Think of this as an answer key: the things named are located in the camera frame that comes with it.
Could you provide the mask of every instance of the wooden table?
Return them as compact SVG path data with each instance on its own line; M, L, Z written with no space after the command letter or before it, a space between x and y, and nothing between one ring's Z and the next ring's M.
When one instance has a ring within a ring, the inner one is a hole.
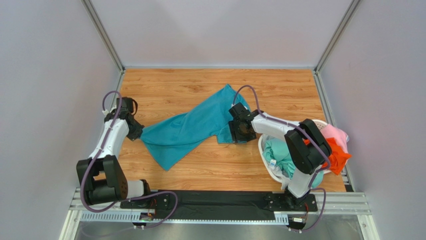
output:
M150 126L190 111L226 84L237 90L252 85L260 108L285 120L324 120L324 113L310 70L284 69L128 69L121 86L124 97L139 105L136 120ZM255 108L251 90L241 94ZM216 137L176 163L162 169L140 140L126 140L119 162L128 180L146 179L151 189L279 191L281 184L268 174L258 140L245 144L218 144ZM342 177L328 173L321 187L345 192Z

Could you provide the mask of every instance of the orange cloth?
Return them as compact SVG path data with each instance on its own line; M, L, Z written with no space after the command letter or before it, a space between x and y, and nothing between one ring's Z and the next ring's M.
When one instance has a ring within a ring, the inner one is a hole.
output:
M334 174L339 175L343 168L345 167L346 162L352 155L349 153L345 153L339 145L336 143L336 139L334 137L326 139L328 145L331 147L331 155L328 157L331 163L330 171ZM304 140L304 144L308 145L309 140Z

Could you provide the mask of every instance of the mint green cloth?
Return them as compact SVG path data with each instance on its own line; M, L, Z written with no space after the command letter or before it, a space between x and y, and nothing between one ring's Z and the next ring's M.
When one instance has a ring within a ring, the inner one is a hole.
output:
M265 141L265 148L263 150L263 156L268 163L272 159L276 161L276 165L288 175L290 179L293 178L296 166L293 163L292 156L290 156L289 147L285 141L278 138L272 138ZM312 187L316 188L323 181L324 171L321 171L316 175L315 180L312 183Z

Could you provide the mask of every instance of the gray floor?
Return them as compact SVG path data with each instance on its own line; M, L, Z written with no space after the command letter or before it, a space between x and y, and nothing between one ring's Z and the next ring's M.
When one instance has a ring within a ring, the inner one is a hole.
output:
M308 225L315 216L308 219ZM105 235L131 227L125 222L81 222L76 240L89 240L82 234ZM172 224L164 223L152 229L131 229L103 240L363 240L356 215L326 215L309 232L298 234L289 232L286 226L274 225L230 225L230 224Z

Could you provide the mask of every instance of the teal cloth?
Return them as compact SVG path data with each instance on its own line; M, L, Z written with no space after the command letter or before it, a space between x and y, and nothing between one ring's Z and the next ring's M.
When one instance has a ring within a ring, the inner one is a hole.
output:
M190 112L145 127L140 139L166 171L208 137L216 135L219 144L232 143L228 122L233 119L229 109L235 93L227 84ZM242 103L249 109L241 95L235 103Z
M276 160L276 165L282 171L286 172L290 179L293 178L296 166L293 163L292 156L290 156L289 147L285 141L282 141L278 138L266 140L263 156L268 163L270 163L272 159ZM315 180L312 183L312 187L318 187L318 185L320 185L320 183L323 181L323 177L324 171L321 171L318 173L318 175L316 175Z

